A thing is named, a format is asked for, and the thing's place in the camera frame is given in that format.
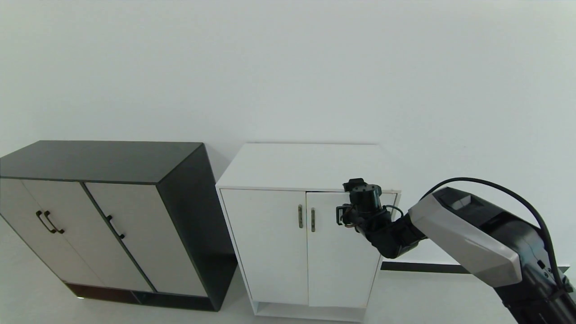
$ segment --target black cabinet top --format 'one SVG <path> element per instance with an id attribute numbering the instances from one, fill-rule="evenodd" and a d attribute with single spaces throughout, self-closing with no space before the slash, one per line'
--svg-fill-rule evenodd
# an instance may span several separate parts
<path id="1" fill-rule="evenodd" d="M 0 159 L 0 178 L 158 183 L 203 143 L 39 141 Z"/>

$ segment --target white floor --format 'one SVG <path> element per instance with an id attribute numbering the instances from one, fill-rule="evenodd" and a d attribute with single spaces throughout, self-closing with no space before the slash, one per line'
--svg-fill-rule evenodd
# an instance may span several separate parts
<path id="1" fill-rule="evenodd" d="M 465 274 L 380 272 L 367 324 L 513 324 L 495 293 Z M 275 323 L 319 324 L 255 317 L 236 273 L 218 313 L 77 299 L 0 218 L 0 323 Z"/>

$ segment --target cabinet door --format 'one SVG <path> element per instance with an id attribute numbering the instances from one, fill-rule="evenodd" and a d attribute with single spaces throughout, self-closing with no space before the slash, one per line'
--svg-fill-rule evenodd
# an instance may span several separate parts
<path id="1" fill-rule="evenodd" d="M 38 218 L 38 211 L 43 212 L 21 180 L 0 179 L 0 213 L 36 255 L 63 281 L 103 286 L 62 234 L 50 232 L 52 226 L 43 214 Z"/>
<path id="2" fill-rule="evenodd" d="M 252 300 L 308 304 L 306 193 L 221 189 L 221 194 Z"/>
<path id="3" fill-rule="evenodd" d="M 395 198 L 383 194 L 380 200 L 391 205 Z M 307 193 L 306 203 L 309 305 L 365 308 L 380 253 L 353 228 L 337 225 L 336 207 L 350 203 L 348 193 Z"/>
<path id="4" fill-rule="evenodd" d="M 105 286 L 151 291 L 115 234 L 77 182 L 23 180 L 24 186 L 54 226 L 86 261 Z"/>
<path id="5" fill-rule="evenodd" d="M 156 186 L 87 183 L 122 240 L 159 292 L 208 296 Z"/>

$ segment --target cabinet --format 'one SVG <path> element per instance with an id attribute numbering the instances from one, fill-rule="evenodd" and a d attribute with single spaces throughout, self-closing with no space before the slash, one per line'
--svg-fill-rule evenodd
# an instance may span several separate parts
<path id="1" fill-rule="evenodd" d="M 245 144 L 217 183 L 256 315 L 360 322 L 380 267 L 378 251 L 338 226 L 342 184 L 400 191 L 375 145 Z"/>
<path id="2" fill-rule="evenodd" d="M 202 143 L 40 141 L 0 159 L 0 194 L 77 296 L 219 310 L 237 262 Z"/>

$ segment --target white cabinet top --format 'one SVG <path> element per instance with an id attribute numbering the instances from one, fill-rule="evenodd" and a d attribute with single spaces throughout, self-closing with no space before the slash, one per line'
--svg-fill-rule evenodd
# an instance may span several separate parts
<path id="1" fill-rule="evenodd" d="M 386 192 L 399 192 L 378 145 L 245 144 L 216 186 L 228 189 L 344 191 L 364 178 Z"/>

